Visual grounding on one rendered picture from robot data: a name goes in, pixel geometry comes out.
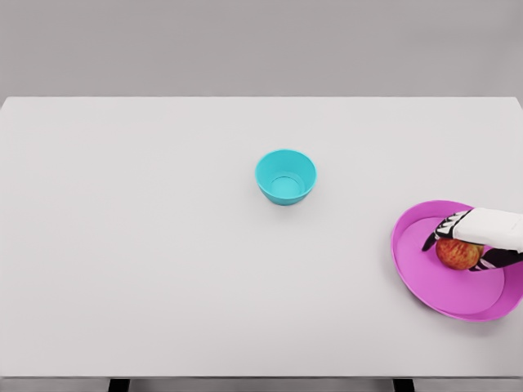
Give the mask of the red yellow apple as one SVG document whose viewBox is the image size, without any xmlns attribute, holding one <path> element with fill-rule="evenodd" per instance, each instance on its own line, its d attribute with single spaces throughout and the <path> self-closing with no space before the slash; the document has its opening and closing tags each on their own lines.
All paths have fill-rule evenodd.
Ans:
<svg viewBox="0 0 523 392">
<path fill-rule="evenodd" d="M 484 246 L 457 239 L 441 238 L 436 242 L 436 255 L 440 262 L 452 270 L 469 270 L 484 253 Z"/>
</svg>

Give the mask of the blue bowl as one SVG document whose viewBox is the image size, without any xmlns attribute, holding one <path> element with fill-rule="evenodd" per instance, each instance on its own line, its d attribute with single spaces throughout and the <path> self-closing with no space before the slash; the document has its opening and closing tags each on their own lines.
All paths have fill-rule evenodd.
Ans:
<svg viewBox="0 0 523 392">
<path fill-rule="evenodd" d="M 313 161 L 294 149 L 277 149 L 265 154 L 254 173 L 260 191 L 269 201 L 280 206 L 301 202 L 317 181 Z"/>
</svg>

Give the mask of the pink plate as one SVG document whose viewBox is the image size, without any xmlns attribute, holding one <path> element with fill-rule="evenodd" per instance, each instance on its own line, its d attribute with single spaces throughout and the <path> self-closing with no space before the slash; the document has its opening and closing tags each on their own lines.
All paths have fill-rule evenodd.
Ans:
<svg viewBox="0 0 523 392">
<path fill-rule="evenodd" d="M 459 271 L 444 266 L 429 234 L 466 204 L 432 200 L 406 210 L 391 232 L 391 254 L 405 286 L 425 305 L 454 319 L 487 322 L 510 314 L 523 301 L 523 262 L 491 271 Z"/>
</svg>

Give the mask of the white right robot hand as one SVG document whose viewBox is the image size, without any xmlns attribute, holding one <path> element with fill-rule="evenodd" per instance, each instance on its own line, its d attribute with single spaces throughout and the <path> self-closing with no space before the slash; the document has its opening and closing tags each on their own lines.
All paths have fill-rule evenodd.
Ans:
<svg viewBox="0 0 523 392">
<path fill-rule="evenodd" d="M 477 207 L 447 216 L 427 237 L 424 252 L 444 240 L 457 240 L 488 251 L 467 269 L 496 270 L 523 262 L 523 214 Z"/>
</svg>

